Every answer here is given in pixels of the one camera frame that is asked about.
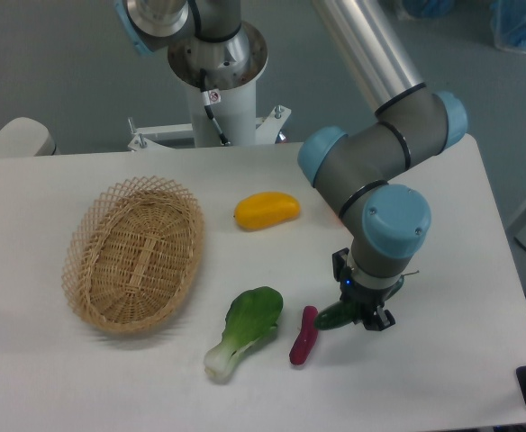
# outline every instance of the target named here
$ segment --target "yellow bell pepper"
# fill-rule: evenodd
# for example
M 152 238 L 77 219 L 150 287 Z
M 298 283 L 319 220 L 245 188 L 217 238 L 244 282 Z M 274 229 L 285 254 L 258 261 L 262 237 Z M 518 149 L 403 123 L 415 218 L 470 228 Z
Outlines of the yellow bell pepper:
M 245 198 L 235 207 L 235 221 L 245 230 L 263 230 L 296 218 L 299 202 L 282 192 L 261 192 Z

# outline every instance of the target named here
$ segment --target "green leafy vegetable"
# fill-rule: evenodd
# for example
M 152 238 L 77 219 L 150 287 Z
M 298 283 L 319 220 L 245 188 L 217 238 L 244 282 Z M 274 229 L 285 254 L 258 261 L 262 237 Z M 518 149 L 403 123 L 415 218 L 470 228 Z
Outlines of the green leafy vegetable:
M 245 351 L 274 332 L 282 309 L 283 297 L 268 286 L 241 293 L 227 312 L 221 343 L 205 355 L 207 374 L 217 381 L 231 376 Z

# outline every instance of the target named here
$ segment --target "blue joint cap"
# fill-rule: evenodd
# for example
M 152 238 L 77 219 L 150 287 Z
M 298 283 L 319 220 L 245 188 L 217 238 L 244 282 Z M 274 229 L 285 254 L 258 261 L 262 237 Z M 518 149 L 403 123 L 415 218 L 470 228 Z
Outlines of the blue joint cap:
M 448 149 L 453 144 L 459 142 L 467 133 L 467 111 L 463 103 L 452 93 L 437 92 L 435 95 L 441 99 L 447 111 L 448 131 L 445 149 Z
M 323 160 L 335 143 L 345 136 L 347 136 L 347 133 L 337 126 L 329 126 L 316 131 L 303 143 L 303 146 L 299 149 L 297 163 L 307 180 L 309 180 L 309 183 L 311 183 L 311 186 L 315 187 L 315 177 Z
M 137 50 L 140 56 L 149 56 L 153 53 L 149 48 L 147 48 L 147 45 L 141 40 L 139 37 L 139 34 L 137 31 L 133 28 L 131 24 L 131 20 L 129 19 L 129 16 L 127 15 L 127 11 L 125 10 L 125 6 L 122 3 L 122 0 L 115 0 L 114 3 L 115 11 L 119 15 L 119 18 L 121 19 L 121 23 L 125 31 L 127 32 L 127 35 L 129 36 L 129 39 L 131 39 L 131 43 Z
M 412 257 L 423 245 L 431 225 L 431 209 L 423 195 L 402 184 L 377 189 L 362 214 L 367 241 L 393 259 Z

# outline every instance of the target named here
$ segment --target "gray joint housing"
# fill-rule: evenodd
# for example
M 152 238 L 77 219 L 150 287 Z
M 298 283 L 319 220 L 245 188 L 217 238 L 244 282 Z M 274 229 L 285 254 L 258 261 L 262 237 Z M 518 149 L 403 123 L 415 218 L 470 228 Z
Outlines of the gray joint housing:
M 193 36 L 226 41 L 241 27 L 240 0 L 123 0 L 123 4 L 151 51 Z
M 386 182 L 446 146 L 448 117 L 438 96 L 418 85 L 377 110 L 378 123 L 342 137 L 323 160 L 314 186 L 353 235 L 351 253 L 368 274 L 399 275 L 410 257 L 383 256 L 367 240 L 362 214 L 369 197 Z

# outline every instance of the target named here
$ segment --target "white table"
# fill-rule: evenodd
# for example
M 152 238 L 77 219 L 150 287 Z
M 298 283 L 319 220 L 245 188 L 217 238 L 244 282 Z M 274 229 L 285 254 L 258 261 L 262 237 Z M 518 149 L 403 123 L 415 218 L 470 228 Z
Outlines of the white table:
M 0 431 L 410 431 L 525 423 L 526 301 L 475 141 L 397 182 L 433 222 L 387 303 L 382 333 L 320 334 L 303 370 L 288 353 L 302 308 L 335 302 L 331 253 L 350 234 L 296 165 L 297 145 L 0 160 Z M 133 176 L 174 178 L 198 197 L 204 261 L 188 301 L 151 337 L 106 337 L 66 304 L 61 269 L 83 214 Z M 246 233 L 235 204 L 264 190 L 297 197 L 298 220 Z M 231 300 L 260 285 L 285 308 L 275 341 L 209 382 L 203 356 Z

